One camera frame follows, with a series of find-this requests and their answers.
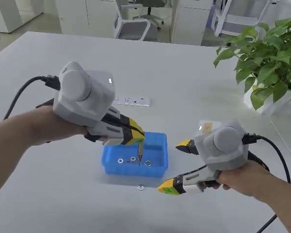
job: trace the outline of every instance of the white table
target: white table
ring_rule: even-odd
[[[195,134],[200,119],[238,118],[249,132],[273,140],[291,171],[291,154],[268,117],[243,104],[232,71],[235,61],[214,69],[215,56],[215,48],[208,47],[26,33],[0,52],[0,121],[25,81],[56,75],[67,62],[78,61],[85,69],[112,72],[118,94],[152,98],[149,108],[117,108],[144,130],[167,134],[165,179],[202,165],[197,156],[175,149]],[[52,90],[34,83],[13,114],[52,96]],[[0,233],[252,233],[273,214],[235,191],[209,189],[175,197],[156,191],[153,187],[161,182],[156,179],[110,177],[100,164],[102,149],[81,136],[29,149],[0,191]],[[284,177],[270,146],[259,143],[250,149]],[[137,189],[140,183],[143,191]],[[265,232],[286,231],[276,220]]]

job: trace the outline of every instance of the gray chair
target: gray chair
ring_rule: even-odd
[[[143,6],[141,4],[121,5],[120,0],[115,0],[117,15],[114,21],[113,35],[116,39],[157,41],[158,29],[146,18],[140,18]],[[129,8],[139,9],[136,19],[123,19],[122,10]]]
[[[142,6],[147,7],[147,14],[146,15],[142,15],[140,16],[141,18],[146,18],[149,19],[151,22],[153,22],[158,30],[161,30],[161,26],[158,23],[158,21],[161,21],[162,24],[164,24],[164,19],[151,15],[151,8],[152,7],[164,7],[166,5],[166,1],[165,0],[134,0],[134,3],[136,4],[142,4]]]

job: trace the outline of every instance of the wrist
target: wrist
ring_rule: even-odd
[[[283,185],[288,184],[271,173],[265,174],[260,181],[260,187],[256,191],[254,198],[266,204],[269,204],[269,202],[276,198],[276,194],[280,192]]]

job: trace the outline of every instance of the white plant pot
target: white plant pot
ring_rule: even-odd
[[[243,96],[244,103],[248,106],[248,108],[253,108],[251,103],[251,93],[253,92],[253,88],[251,87],[249,91],[247,91]],[[287,91],[286,94],[273,103],[273,95],[271,94],[269,97],[266,98],[264,104],[259,107],[256,111],[260,114],[268,114],[271,115],[279,110],[285,103],[288,103],[291,100],[291,91]]]

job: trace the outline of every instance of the white cabinet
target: white cabinet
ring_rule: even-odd
[[[116,15],[114,1],[86,0],[89,29],[92,36],[113,38]]]
[[[56,0],[63,34],[90,35],[86,0]]]
[[[0,0],[0,32],[11,33],[43,11],[41,0]]]
[[[56,6],[63,34],[113,38],[114,0],[56,0]]]
[[[174,0],[171,42],[201,45],[211,5],[211,0]]]

